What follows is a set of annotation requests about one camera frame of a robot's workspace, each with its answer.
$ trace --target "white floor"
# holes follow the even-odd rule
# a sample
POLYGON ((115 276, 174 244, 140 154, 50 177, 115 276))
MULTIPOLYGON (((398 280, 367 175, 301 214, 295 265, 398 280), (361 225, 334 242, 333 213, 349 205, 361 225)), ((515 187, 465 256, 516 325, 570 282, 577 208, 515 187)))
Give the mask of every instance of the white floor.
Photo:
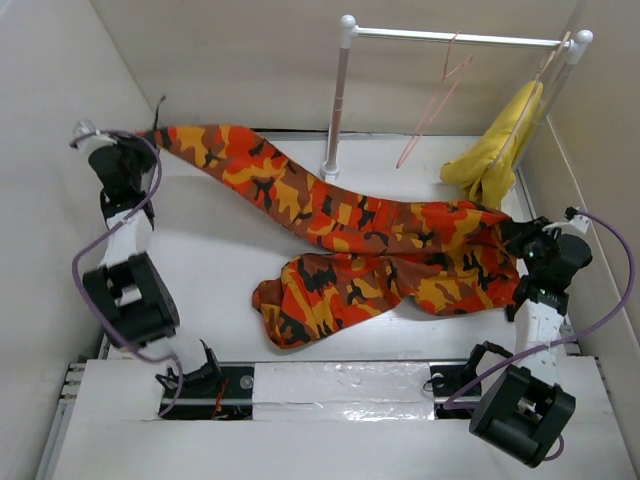
MULTIPOLYGON (((455 199, 456 189, 439 183, 439 167, 473 140, 424 139, 399 171, 394 165, 406 138, 343 140, 338 183, 402 200, 455 199)), ((323 139, 275 143, 310 170, 319 169, 323 139)), ((221 361, 280 363, 256 370, 256 420, 169 422, 155 416, 161 388, 153 375, 163 366, 90 362, 55 480, 636 478, 591 358, 559 361, 561 384, 577 397, 577 409, 564 432, 565 454, 536 470, 470 435, 466 421, 431 421, 433 402, 422 398, 420 388, 428 370, 419 365, 397 362, 401 368, 388 371, 393 363, 379 363, 384 378, 377 382, 367 366, 334 379, 323 377, 323 363, 281 363, 464 358, 484 340, 511 349, 515 330, 500 310, 436 320, 404 302, 308 347, 277 350, 251 308, 251 292, 261 279, 277 277, 292 256, 313 248, 215 180, 166 156, 164 164, 168 175, 154 201, 150 254, 178 305, 179 335, 193 342, 194 352, 200 352, 196 339, 203 338, 221 361), (366 407, 372 400, 375 406, 366 407), (367 419, 383 421, 362 421, 367 419)), ((527 219, 517 190, 503 209, 527 219)), ((110 358, 121 356, 112 349, 110 358)))
MULTIPOLYGON (((319 171, 324 138, 272 140, 310 171, 319 171)), ((396 170, 407 137, 347 136, 339 146, 342 173, 336 183, 404 201, 455 200, 460 193, 440 183, 440 167, 475 140, 426 137, 396 170)), ((251 294, 261 280, 277 278, 293 256, 318 250, 216 180, 170 155, 163 160, 166 173, 154 199, 157 227, 149 254, 178 306, 181 341, 193 346, 182 350, 199 353, 196 344, 202 338, 221 361, 396 360, 465 358, 485 340, 507 348, 514 344, 515 331, 502 310, 441 318, 418 310, 409 299, 309 346, 285 351, 274 347, 251 307, 251 294)), ((509 193, 503 210, 518 220, 529 219, 516 191, 509 193)), ((110 358, 120 357, 116 352, 110 358)))

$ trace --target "orange camouflage fabric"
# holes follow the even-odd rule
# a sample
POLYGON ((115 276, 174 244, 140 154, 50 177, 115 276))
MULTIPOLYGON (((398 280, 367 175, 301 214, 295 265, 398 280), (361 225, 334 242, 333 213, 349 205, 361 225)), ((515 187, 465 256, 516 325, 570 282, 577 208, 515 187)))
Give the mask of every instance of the orange camouflage fabric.
POLYGON ((332 253, 302 254, 261 282, 253 306, 281 348, 305 345, 412 296, 456 315, 513 304, 519 277, 499 211, 470 201, 404 203, 330 185, 256 132, 233 125, 144 133, 238 192, 294 235, 332 253))

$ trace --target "yellow towel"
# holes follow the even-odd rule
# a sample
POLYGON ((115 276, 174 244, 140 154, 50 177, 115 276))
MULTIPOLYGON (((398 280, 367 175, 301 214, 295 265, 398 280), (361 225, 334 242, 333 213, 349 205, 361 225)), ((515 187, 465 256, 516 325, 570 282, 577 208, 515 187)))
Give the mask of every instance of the yellow towel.
POLYGON ((531 129, 541 96, 542 84, 539 82, 529 82, 522 87, 478 143, 442 166, 440 179, 444 183, 460 185, 469 200, 500 208, 500 202, 515 183, 513 161, 531 129), (514 129, 514 138, 489 168, 514 129))

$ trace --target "pink hanger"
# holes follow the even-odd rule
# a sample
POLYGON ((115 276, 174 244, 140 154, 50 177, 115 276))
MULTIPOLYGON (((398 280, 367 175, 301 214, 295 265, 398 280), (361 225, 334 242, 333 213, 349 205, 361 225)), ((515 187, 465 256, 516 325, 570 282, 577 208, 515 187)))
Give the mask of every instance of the pink hanger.
POLYGON ((458 83, 460 83, 460 80, 462 80, 462 77, 466 74, 466 72, 468 71, 468 67, 471 65, 471 62, 473 61, 473 55, 469 55, 456 68, 454 68, 450 72, 447 72, 447 68, 449 66, 449 57, 451 56, 451 48, 453 47, 453 42, 455 41, 455 39, 456 39, 456 37, 458 36, 459 33, 460 32, 456 32, 456 34, 451 38, 451 41, 449 42, 449 47, 447 48, 447 57, 445 58, 445 61, 444 61, 444 67, 442 69, 443 70, 442 71, 442 79, 440 80, 440 82, 443 83, 447 78, 449 78, 451 75, 453 75, 457 71, 460 71, 461 74, 457 78, 457 80, 453 83, 453 85, 451 86, 451 88, 449 89, 447 94, 445 95, 445 97, 442 100, 442 102, 440 102, 440 105, 438 106, 438 108, 435 111, 435 113, 431 116, 431 118, 429 118, 429 121, 427 122, 427 125, 425 126, 424 130, 421 131, 420 129, 422 127, 422 124, 427 119, 427 116, 429 115, 429 112, 431 111, 431 108, 435 104, 436 98, 439 96, 440 91, 438 91, 437 93, 435 93, 434 95, 431 96, 431 100, 429 100, 427 108, 425 108, 424 113, 422 114, 422 117, 420 118, 420 121, 418 122, 418 125, 416 125, 416 129, 415 129, 414 134, 411 136, 411 138, 409 139, 409 142, 407 143, 407 145, 404 147, 404 150, 400 154, 400 158, 398 159, 398 162, 396 163, 396 168, 400 168, 402 166, 402 164, 405 162, 407 157, 411 154, 413 149, 416 147, 416 145, 420 141, 420 138, 422 138, 422 136, 425 134, 425 132, 428 130, 428 128, 431 126, 431 124, 438 117, 438 114, 442 110, 442 107, 444 107, 445 103, 447 103, 449 98, 451 98, 451 94, 456 89, 456 87, 458 86, 458 83))

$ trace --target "hanger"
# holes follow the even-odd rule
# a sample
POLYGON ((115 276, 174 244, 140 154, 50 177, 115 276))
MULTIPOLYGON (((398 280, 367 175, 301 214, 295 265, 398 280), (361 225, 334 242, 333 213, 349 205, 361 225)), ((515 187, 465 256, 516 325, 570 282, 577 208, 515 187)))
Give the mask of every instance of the hanger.
POLYGON ((567 43, 567 40, 569 39, 570 36, 571 36, 571 32, 566 32, 564 37, 563 37, 563 39, 562 39, 562 41, 560 42, 560 45, 558 45, 558 48, 556 48, 554 51, 552 51, 547 56, 546 59, 543 58, 542 61, 540 62, 540 65, 538 66, 538 70, 536 72, 536 76, 533 79, 535 84, 533 86, 533 89, 531 90, 531 95, 529 95, 529 99, 527 100, 527 103, 525 104, 524 108, 522 109, 522 113, 520 114, 520 117, 518 118, 518 121, 516 122, 515 126, 513 127, 513 130, 511 131, 511 134, 509 135, 509 138, 507 138, 507 141, 504 142, 504 145, 502 146, 502 148, 498 152, 498 155, 496 155, 496 158, 494 158, 493 161, 487 166, 487 170, 492 169, 496 165, 496 163, 498 163, 498 160, 500 160, 502 158, 502 156, 507 151, 507 148, 515 140, 516 133, 518 133, 518 131, 520 130, 520 128, 522 126, 522 123, 524 122, 525 115, 529 112, 529 109, 532 108, 533 99, 535 98, 536 94, 538 93, 538 89, 542 86, 542 82, 541 82, 540 79, 545 74, 545 72, 549 69, 549 66, 558 61, 558 59, 560 58, 560 56, 562 54, 562 49, 564 48, 564 44, 567 43))
POLYGON ((431 108, 435 104, 436 98, 438 98, 438 96, 440 95, 441 92, 438 91, 438 92, 436 92, 435 94, 433 94, 431 96, 431 100, 429 100, 429 103, 427 104, 427 107, 425 108, 424 113, 422 114, 422 117, 418 121, 418 125, 416 125, 415 132, 413 133, 413 135, 411 135, 411 138, 409 139, 409 142, 407 142, 407 145, 404 147, 404 150, 400 154, 400 158, 398 158, 398 162, 396 163, 396 168, 400 168, 402 166, 402 164, 409 157, 409 155, 411 154, 413 149, 416 147, 416 145, 418 144, 418 142, 420 141, 422 136, 425 134, 427 129, 435 121, 436 117, 438 116, 438 114, 442 110, 442 107, 444 107, 445 103, 447 103, 447 101, 451 97, 451 94, 453 94, 453 91, 458 86, 458 83, 460 83, 460 80, 462 80, 462 77, 467 73, 467 71, 469 69, 469 66, 471 65, 471 62, 473 61, 473 55, 469 55, 464 61, 462 61, 453 70, 451 70, 450 72, 448 71, 449 57, 451 56, 451 49, 453 47, 453 42, 455 42, 455 39, 459 34, 460 34, 459 31, 455 33, 455 35, 451 38, 451 41, 449 42, 449 46, 447 47, 447 56, 446 56, 446 58, 444 60, 444 66, 443 66, 443 69, 442 69, 442 79, 440 80, 440 83, 444 83, 445 80, 447 80, 449 77, 451 77, 454 73, 456 73, 458 71, 460 72, 460 75, 458 76, 456 81, 453 83, 453 85, 451 86, 451 88, 449 89, 447 94, 445 95, 445 97, 442 100, 442 102, 440 102, 440 105, 438 106, 438 108, 435 111, 435 113, 431 116, 431 118, 429 118, 429 120, 427 122, 427 125, 421 131, 422 124, 427 119, 427 117, 428 117, 428 115, 429 115, 429 113, 431 111, 431 108))

